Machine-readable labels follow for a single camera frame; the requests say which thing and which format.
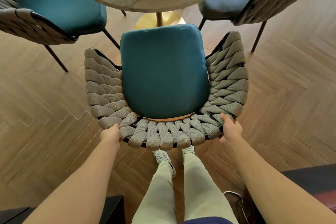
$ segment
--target chair leg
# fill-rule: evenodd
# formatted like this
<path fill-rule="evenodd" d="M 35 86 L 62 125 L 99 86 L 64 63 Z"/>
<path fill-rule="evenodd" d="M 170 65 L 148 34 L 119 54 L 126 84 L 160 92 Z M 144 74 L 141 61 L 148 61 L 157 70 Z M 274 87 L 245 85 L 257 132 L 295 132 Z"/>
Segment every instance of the chair leg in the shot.
<path fill-rule="evenodd" d="M 255 48 L 257 47 L 258 42 L 259 42 L 259 40 L 260 40 L 261 34 L 263 33 L 264 28 L 265 28 L 265 26 L 266 26 L 266 23 L 267 23 L 267 21 L 264 21 L 264 22 L 261 24 L 260 30 L 259 30 L 259 32 L 258 32 L 257 38 L 255 39 L 255 42 L 254 42 L 253 48 L 252 48 L 252 50 L 251 50 L 251 53 L 254 53 Z"/>
<path fill-rule="evenodd" d="M 201 24 L 198 26 L 198 29 L 201 31 L 202 30 L 202 28 L 203 28 L 203 26 L 204 26 L 204 23 L 206 22 L 206 18 L 205 17 L 203 17 L 203 19 L 202 19 L 202 21 L 201 21 Z"/>
<path fill-rule="evenodd" d="M 61 68 L 63 68 L 63 70 L 67 73 L 68 72 L 67 68 L 65 67 L 65 65 L 63 65 L 61 60 L 56 56 L 55 52 L 50 48 L 50 46 L 44 45 L 44 47 L 48 50 L 48 52 L 50 52 L 50 54 L 54 57 L 57 63 L 61 66 Z"/>
<path fill-rule="evenodd" d="M 106 28 L 103 29 L 104 34 L 111 40 L 111 42 L 120 50 L 120 45 L 113 39 L 113 37 L 110 35 L 110 33 L 106 30 Z"/>

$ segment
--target table base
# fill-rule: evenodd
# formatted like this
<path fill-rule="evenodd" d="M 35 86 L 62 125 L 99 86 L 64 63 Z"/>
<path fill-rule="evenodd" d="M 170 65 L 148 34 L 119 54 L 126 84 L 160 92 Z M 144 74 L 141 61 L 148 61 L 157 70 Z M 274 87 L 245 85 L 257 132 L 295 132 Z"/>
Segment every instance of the table base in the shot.
<path fill-rule="evenodd" d="M 175 12 L 162 13 L 163 26 L 185 24 L 184 19 Z M 155 28 L 158 26 L 157 13 L 150 13 L 141 16 L 134 29 Z"/>

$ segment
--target sneaker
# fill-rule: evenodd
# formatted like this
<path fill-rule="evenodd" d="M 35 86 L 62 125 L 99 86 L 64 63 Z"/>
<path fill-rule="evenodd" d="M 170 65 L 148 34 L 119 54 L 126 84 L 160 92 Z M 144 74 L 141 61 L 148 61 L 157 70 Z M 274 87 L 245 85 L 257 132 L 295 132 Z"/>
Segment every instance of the sneaker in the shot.
<path fill-rule="evenodd" d="M 169 162 L 171 168 L 173 169 L 173 178 L 175 177 L 176 175 L 176 170 L 175 170 L 175 167 L 173 166 L 169 156 L 168 156 L 168 153 L 167 151 L 162 151 L 162 150 L 158 150 L 158 151 L 153 151 L 153 155 L 156 159 L 156 162 L 158 164 L 160 164 L 162 161 L 167 161 Z"/>
<path fill-rule="evenodd" d="M 195 155 L 195 146 L 191 145 L 188 148 L 182 149 L 183 163 L 184 163 L 184 156 L 186 155 L 187 152 Z"/>

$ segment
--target khaki trousers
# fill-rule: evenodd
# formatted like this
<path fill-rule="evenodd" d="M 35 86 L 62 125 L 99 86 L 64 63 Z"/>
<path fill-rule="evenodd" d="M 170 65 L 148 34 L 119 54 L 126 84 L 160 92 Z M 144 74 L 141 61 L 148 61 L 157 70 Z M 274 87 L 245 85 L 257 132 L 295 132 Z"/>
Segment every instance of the khaki trousers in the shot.
<path fill-rule="evenodd" d="M 168 162 L 160 163 L 132 224 L 176 224 L 172 173 Z M 238 224 L 228 200 L 203 163 L 191 153 L 184 157 L 184 204 L 186 221 L 222 217 Z"/>

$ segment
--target forearm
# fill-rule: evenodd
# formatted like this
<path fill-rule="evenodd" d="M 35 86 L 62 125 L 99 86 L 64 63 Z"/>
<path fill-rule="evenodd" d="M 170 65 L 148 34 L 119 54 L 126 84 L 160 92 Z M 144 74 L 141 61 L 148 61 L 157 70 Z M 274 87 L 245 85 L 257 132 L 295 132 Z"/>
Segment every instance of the forearm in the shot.
<path fill-rule="evenodd" d="M 119 145 L 102 141 L 84 164 L 55 189 L 24 224 L 99 223 Z"/>
<path fill-rule="evenodd" d="M 229 143 L 246 187 L 267 224 L 336 223 L 336 215 L 269 165 L 241 137 Z"/>

